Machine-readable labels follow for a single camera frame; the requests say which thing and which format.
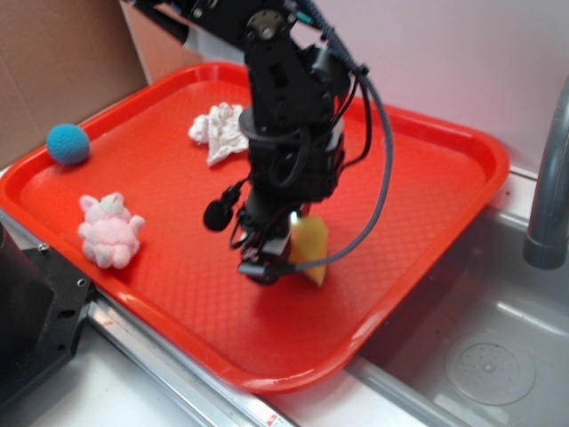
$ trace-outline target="microphone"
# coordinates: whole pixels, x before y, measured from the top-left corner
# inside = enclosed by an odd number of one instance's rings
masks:
[[[233,218],[233,206],[241,197],[244,181],[226,189],[219,200],[213,200],[204,212],[204,224],[211,231],[223,231]]]

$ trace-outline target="gray cable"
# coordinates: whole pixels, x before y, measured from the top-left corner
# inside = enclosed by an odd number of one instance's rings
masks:
[[[368,91],[372,95],[373,102],[377,107],[381,119],[381,125],[383,126],[383,131],[385,133],[385,138],[383,141],[383,146],[385,149],[385,165],[383,169],[383,181],[381,184],[380,195],[378,196],[377,203],[375,205],[375,208],[373,209],[372,216],[369,222],[365,225],[364,229],[346,247],[341,249],[338,253],[327,256],[320,260],[295,264],[292,266],[293,272],[311,269],[313,267],[318,267],[320,265],[326,265],[332,262],[336,262],[340,258],[343,258],[347,254],[352,252],[354,249],[356,249],[356,247],[358,247],[365,240],[365,238],[367,238],[367,236],[372,232],[373,228],[375,227],[377,221],[380,219],[381,212],[383,211],[383,206],[385,206],[385,201],[387,199],[389,183],[391,179],[391,173],[393,170],[393,156],[394,156],[394,147],[393,147],[394,138],[393,138],[393,130],[391,129],[391,123],[389,122],[388,114],[385,108],[383,107],[383,103],[381,102],[380,95],[375,90],[375,87],[373,87],[373,83],[365,75],[365,72],[362,70],[362,68],[358,66],[356,62],[352,59],[344,43],[336,36],[333,28],[330,25],[328,25],[322,13],[318,10],[318,8],[314,5],[314,3],[311,0],[301,0],[299,1],[299,3],[302,3],[304,5],[307,13],[312,17],[314,22],[322,29],[322,32],[326,40],[328,40],[330,48],[346,64],[346,66],[349,68],[352,74],[359,76],[363,89]]]

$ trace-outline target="metal sink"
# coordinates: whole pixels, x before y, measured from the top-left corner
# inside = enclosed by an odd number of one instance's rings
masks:
[[[420,401],[432,425],[566,426],[569,264],[526,264],[526,226],[486,208],[348,370],[395,377],[389,392]]]

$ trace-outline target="faucet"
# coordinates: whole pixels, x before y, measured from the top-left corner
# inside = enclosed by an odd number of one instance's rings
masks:
[[[569,77],[557,102],[543,150],[525,233],[524,258],[534,267],[561,267],[569,242]]]

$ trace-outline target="red tray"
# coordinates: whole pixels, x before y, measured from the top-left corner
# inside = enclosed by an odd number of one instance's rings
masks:
[[[82,124],[92,154],[54,164],[45,148],[0,181],[0,205],[67,256],[98,287],[223,380],[256,393],[292,391],[343,367],[474,219],[509,172],[495,139],[430,117],[389,109],[396,132],[388,202],[370,237],[328,267],[317,288],[302,275],[258,286],[236,272],[229,231],[208,232],[210,201],[248,172],[246,154],[210,168],[188,129],[223,101],[250,103],[244,68],[186,68]],[[356,101],[345,116],[347,158],[365,138]],[[381,185],[376,124],[370,156],[347,169],[312,212],[330,230],[330,253],[366,224]],[[81,251],[78,200],[121,191],[147,220],[125,270],[100,270]]]

